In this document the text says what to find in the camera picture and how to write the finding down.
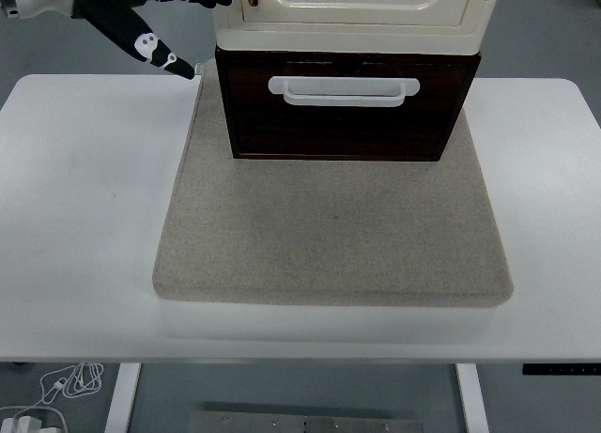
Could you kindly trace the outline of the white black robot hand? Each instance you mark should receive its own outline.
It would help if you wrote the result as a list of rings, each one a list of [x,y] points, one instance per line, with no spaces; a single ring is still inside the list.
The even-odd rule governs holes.
[[[192,79],[194,67],[174,54],[134,11],[149,2],[193,3],[216,8],[227,7],[232,0],[1,0],[1,9],[9,19],[28,19],[55,11],[72,19],[86,20],[131,57]]]

